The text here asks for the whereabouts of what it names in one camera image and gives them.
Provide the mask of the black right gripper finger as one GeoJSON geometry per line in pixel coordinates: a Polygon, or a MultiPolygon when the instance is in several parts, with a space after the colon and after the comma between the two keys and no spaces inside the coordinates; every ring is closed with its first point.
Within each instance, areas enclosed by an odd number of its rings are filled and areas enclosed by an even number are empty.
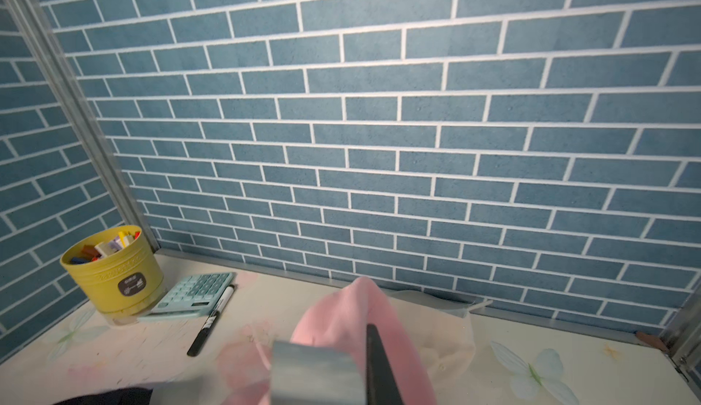
{"type": "Polygon", "coordinates": [[[378,328],[366,328],[366,402],[369,405],[403,405],[378,328]]]}

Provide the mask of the pink baseball cap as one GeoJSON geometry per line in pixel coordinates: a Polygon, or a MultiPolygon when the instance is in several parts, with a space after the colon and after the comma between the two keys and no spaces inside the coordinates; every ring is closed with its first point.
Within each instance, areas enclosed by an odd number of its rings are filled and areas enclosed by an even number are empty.
{"type": "Polygon", "coordinates": [[[436,394],[418,351],[389,298],[359,277],[324,297],[277,342],[263,404],[367,404],[366,328],[375,325],[403,404],[434,404],[436,394]]]}

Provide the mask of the black baseball cap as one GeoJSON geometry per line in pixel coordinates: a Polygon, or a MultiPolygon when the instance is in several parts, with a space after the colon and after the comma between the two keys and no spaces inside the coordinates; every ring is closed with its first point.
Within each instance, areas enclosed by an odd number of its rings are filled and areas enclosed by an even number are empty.
{"type": "Polygon", "coordinates": [[[56,405],[149,405],[153,390],[125,388],[85,395],[57,402],[56,405]]]}

